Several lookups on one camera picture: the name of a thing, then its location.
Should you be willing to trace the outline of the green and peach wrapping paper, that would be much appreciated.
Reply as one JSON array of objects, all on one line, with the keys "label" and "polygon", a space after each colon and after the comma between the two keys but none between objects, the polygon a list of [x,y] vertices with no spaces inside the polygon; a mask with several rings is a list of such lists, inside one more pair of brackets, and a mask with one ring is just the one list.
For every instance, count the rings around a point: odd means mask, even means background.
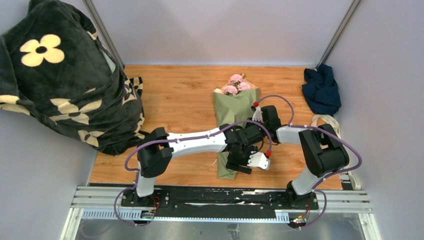
[{"label": "green and peach wrapping paper", "polygon": [[[220,127],[251,118],[253,116],[251,106],[260,98],[260,94],[261,91],[258,88],[242,91],[236,96],[214,92],[212,95],[216,125]],[[234,180],[237,172],[226,168],[228,155],[228,152],[218,153],[217,177]]]}]

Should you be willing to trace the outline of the pink fake flower bunch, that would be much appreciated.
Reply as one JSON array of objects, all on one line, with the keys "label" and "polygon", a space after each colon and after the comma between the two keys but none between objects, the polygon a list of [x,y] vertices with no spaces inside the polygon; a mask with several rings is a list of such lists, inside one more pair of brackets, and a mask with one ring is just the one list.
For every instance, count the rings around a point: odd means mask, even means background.
[{"label": "pink fake flower bunch", "polygon": [[215,88],[213,93],[235,97],[241,92],[252,90],[253,88],[253,85],[246,80],[246,74],[234,74],[229,78],[225,86]]}]

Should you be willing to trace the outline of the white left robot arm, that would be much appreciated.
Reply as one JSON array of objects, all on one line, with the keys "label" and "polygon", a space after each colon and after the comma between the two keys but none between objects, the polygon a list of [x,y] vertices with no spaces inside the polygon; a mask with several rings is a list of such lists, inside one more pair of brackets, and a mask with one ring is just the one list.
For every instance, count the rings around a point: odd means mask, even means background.
[{"label": "white left robot arm", "polygon": [[270,152],[262,153],[256,146],[266,132],[260,125],[224,124],[212,130],[194,133],[167,133],[163,127],[155,129],[136,148],[138,174],[135,182],[134,200],[140,206],[153,201],[156,178],[163,174],[170,161],[198,153],[226,152],[227,169],[250,174],[252,168],[267,170]]}]

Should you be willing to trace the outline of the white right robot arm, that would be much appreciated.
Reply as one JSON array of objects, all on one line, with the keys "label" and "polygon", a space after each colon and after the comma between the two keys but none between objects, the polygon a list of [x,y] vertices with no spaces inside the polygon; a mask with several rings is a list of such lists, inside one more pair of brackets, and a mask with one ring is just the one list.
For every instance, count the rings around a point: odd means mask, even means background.
[{"label": "white right robot arm", "polygon": [[302,148],[306,167],[287,184],[285,191],[284,198],[290,208],[301,207],[319,181],[350,163],[344,145],[337,140],[336,132],[330,124],[320,125],[316,129],[310,126],[282,125],[275,106],[260,107],[255,102],[252,109],[252,120],[267,129],[271,143],[294,144]]}]

